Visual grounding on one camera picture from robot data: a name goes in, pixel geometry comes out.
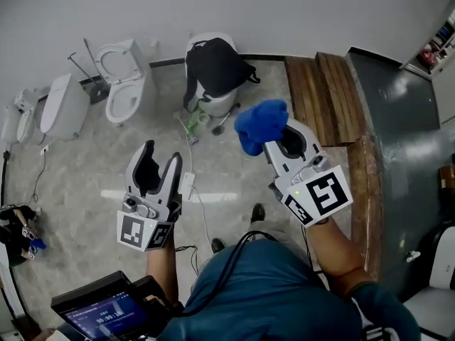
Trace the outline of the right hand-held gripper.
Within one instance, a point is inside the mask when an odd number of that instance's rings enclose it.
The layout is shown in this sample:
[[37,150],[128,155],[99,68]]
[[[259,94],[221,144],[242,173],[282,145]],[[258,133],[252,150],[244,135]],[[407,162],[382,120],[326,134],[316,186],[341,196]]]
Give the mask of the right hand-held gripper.
[[263,149],[275,171],[272,191],[303,227],[318,224],[353,203],[341,166],[331,163],[307,125],[288,119],[288,153],[281,141],[267,142]]

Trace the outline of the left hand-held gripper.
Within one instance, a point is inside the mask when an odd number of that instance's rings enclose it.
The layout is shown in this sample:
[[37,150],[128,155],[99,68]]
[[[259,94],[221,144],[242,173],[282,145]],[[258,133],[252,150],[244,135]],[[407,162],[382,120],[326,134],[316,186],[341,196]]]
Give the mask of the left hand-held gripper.
[[[182,213],[182,195],[177,194],[183,166],[181,154],[172,155],[161,178],[153,154],[154,140],[148,140],[132,156],[125,172],[129,193],[117,212],[117,242],[141,252],[165,247]],[[141,197],[155,193],[156,202]]]

